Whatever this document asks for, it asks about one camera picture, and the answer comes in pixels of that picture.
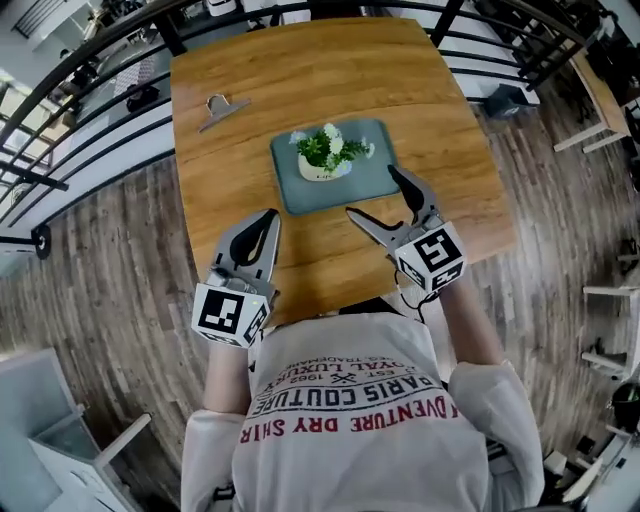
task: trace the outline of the wooden floor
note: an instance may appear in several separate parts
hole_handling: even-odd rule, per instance
[[[542,107],[515,121],[481,118],[519,242],[472,268],[545,449],[565,451],[606,417],[612,389],[579,360],[595,332],[581,287],[611,275],[619,241],[638,235],[639,213],[619,144],[553,152],[580,129],[575,118],[550,89]],[[51,257],[0,281],[0,351],[55,347],[102,445],[152,413],[150,432],[117,469],[134,491],[177,502],[183,429],[199,406],[205,357],[188,327],[196,274],[174,160],[108,186],[51,228]],[[620,304],[598,307],[624,337]]]

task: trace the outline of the wooden table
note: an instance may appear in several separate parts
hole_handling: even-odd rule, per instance
[[[349,118],[384,121],[400,163],[428,181],[471,262],[515,240],[485,137],[440,54],[413,20],[358,18],[269,28],[191,51],[171,66],[176,157],[198,274],[220,234],[253,212],[282,215],[274,323],[393,290],[393,267],[344,208],[294,217],[282,206],[269,143]],[[198,134],[207,98],[251,105]],[[409,220],[400,194],[357,204],[383,222]]]
[[[590,153],[591,151],[631,135],[627,121],[622,113],[622,108],[618,105],[607,83],[601,80],[593,71],[589,61],[587,61],[585,50],[580,50],[575,57],[571,59],[571,65],[578,74],[580,81],[589,94],[589,98],[593,102],[596,114],[598,115],[598,122],[573,137],[556,144],[553,149],[555,151],[562,151],[599,133],[607,132],[608,135],[604,139],[582,148],[584,153]]]

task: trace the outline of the cable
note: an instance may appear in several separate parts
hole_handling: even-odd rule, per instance
[[[436,300],[440,296],[440,292],[438,291],[438,292],[430,293],[424,299],[418,302],[417,306],[412,306],[407,302],[407,299],[404,298],[404,295],[402,293],[402,288],[400,288],[400,283],[398,282],[399,272],[400,271],[396,269],[396,271],[393,273],[393,280],[396,282],[396,288],[398,290],[398,293],[400,293],[400,298],[402,299],[402,302],[404,302],[404,305],[407,306],[409,309],[413,311],[417,311],[418,316],[420,316],[420,322],[426,325],[426,322],[424,321],[424,316],[422,315],[422,306],[424,306],[428,302],[433,302],[434,300]]]

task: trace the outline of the gray tray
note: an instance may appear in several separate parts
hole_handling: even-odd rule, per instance
[[[291,132],[278,135],[271,141],[271,155],[282,203],[291,215],[304,215],[363,199],[388,196],[400,190],[387,170],[389,164],[397,164],[397,159],[384,124],[377,119],[358,119],[335,125],[344,139],[359,141],[366,137],[368,142],[376,146],[370,159],[359,156],[353,161],[351,172],[336,180],[316,182],[300,176],[296,146],[289,144]],[[301,131],[312,135],[320,128],[315,126]]]

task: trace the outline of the metal railing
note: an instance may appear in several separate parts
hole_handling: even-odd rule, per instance
[[[445,37],[456,38],[483,43],[495,47],[500,47],[512,52],[513,60],[506,58],[499,58],[493,56],[487,56],[482,53],[469,53],[454,50],[441,49],[440,53],[444,57],[456,57],[466,59],[469,61],[480,61],[491,64],[499,64],[508,68],[517,70],[517,73],[510,75],[508,73],[485,71],[480,69],[455,67],[451,68],[451,71],[455,74],[467,74],[475,76],[484,76],[498,78],[501,80],[508,80],[514,82],[521,82],[526,84],[528,90],[533,90],[547,80],[553,73],[558,71],[577,51],[588,44],[580,34],[578,34],[573,27],[567,25],[563,21],[559,21],[544,12],[536,9],[535,7],[523,2],[522,0],[494,0],[506,8],[517,11],[521,16],[535,20],[535,24],[539,27],[542,25],[544,31],[540,33],[532,33],[531,30],[501,20],[472,12],[468,9],[464,9],[464,0],[449,0],[447,5],[430,5],[428,3],[418,3],[412,1],[385,1],[385,0],[322,0],[317,2],[299,2],[289,5],[276,5],[266,9],[251,12],[236,11],[230,15],[219,18],[211,18],[207,22],[201,24],[199,27],[188,30],[184,29],[179,31],[173,21],[172,15],[179,10],[197,3],[198,0],[155,0],[143,7],[142,9],[120,19],[114,25],[99,32],[96,37],[87,41],[80,46],[75,52],[70,54],[64,61],[62,61],[49,75],[47,75],[42,82],[40,82],[33,92],[25,99],[25,101],[18,107],[14,114],[6,120],[5,126],[0,131],[0,148],[4,146],[4,143],[10,137],[14,130],[19,129],[24,119],[29,113],[36,108],[40,102],[46,98],[58,85],[63,82],[70,74],[72,74],[83,63],[87,62],[90,58],[103,51],[113,43],[123,39],[124,37],[136,32],[137,30],[149,26],[154,23],[158,29],[162,42],[151,46],[148,50],[130,58],[129,60],[114,67],[110,71],[102,74],[89,85],[87,85],[79,93],[73,95],[65,104],[63,104],[56,112],[54,112],[37,130],[33,130],[29,140],[23,144],[23,146],[13,153],[9,162],[0,163],[0,180],[2,180],[6,172],[13,173],[18,178],[9,186],[4,194],[0,197],[0,205],[3,201],[10,197],[12,191],[24,183],[30,183],[31,185],[25,193],[20,194],[17,201],[14,201],[6,211],[0,216],[0,222],[3,222],[12,211],[15,210],[18,204],[24,201],[27,197],[30,198],[30,203],[9,223],[9,227],[12,227],[24,216],[24,214],[38,204],[44,197],[46,197],[53,190],[67,190],[68,180],[85,169],[93,162],[114,151],[118,147],[134,140],[135,138],[148,133],[149,131],[158,128],[164,124],[171,122],[171,116],[167,116],[163,119],[155,121],[148,126],[126,136],[123,139],[118,140],[114,144],[102,149],[101,151],[91,155],[90,158],[77,165],[72,170],[66,172],[58,179],[53,179],[51,175],[59,170],[64,164],[69,162],[73,157],[80,154],[103,137],[113,132],[117,128],[132,121],[140,115],[153,110],[154,108],[165,104],[170,101],[170,98],[160,98],[146,107],[137,110],[129,115],[123,117],[119,121],[110,124],[106,128],[100,130],[91,138],[83,142],[80,146],[73,149],[66,154],[61,160],[56,162],[51,168],[49,168],[44,174],[34,172],[37,169],[41,161],[49,154],[51,154],[64,140],[68,139],[73,133],[76,133],[82,127],[87,126],[90,122],[98,118],[100,115],[107,112],[115,105],[126,101],[132,95],[156,84],[160,81],[166,80],[169,77],[169,72],[162,72],[156,76],[147,79],[138,85],[127,89],[126,91],[116,95],[111,100],[107,101],[100,107],[96,108],[83,119],[81,119],[73,128],[69,129],[64,135],[60,136],[54,141],[51,141],[49,147],[43,151],[36,158],[26,159],[23,155],[25,149],[29,145],[41,137],[43,132],[51,126],[57,119],[59,119],[65,112],[77,107],[80,102],[85,99],[89,94],[95,91],[102,84],[105,84],[112,78],[116,77],[119,73],[126,70],[130,66],[137,64],[144,59],[162,51],[168,49],[172,55],[179,55],[187,51],[184,45],[185,41],[192,39],[201,34],[218,30],[227,26],[238,24],[241,22],[247,22],[265,17],[276,17],[278,19],[285,13],[300,11],[300,10],[312,10],[314,7],[321,5],[323,8],[330,7],[332,4],[340,6],[358,6],[358,7],[370,7],[376,9],[389,9],[389,8],[403,8],[412,9],[417,11],[429,11],[440,15],[435,27],[425,28],[425,32],[430,35],[431,41],[436,47],[439,47]],[[521,40],[526,41],[528,44],[514,44],[513,41],[506,42],[497,38],[490,38],[479,36],[476,34],[464,33],[456,30],[452,30],[452,24],[456,18],[466,18],[484,23],[490,27],[500,27],[502,31],[507,31],[511,34],[517,35]],[[22,159],[22,161],[28,162],[26,168],[19,168],[16,166],[16,162]],[[37,196],[31,197],[32,192],[37,186],[44,186],[44,190]]]

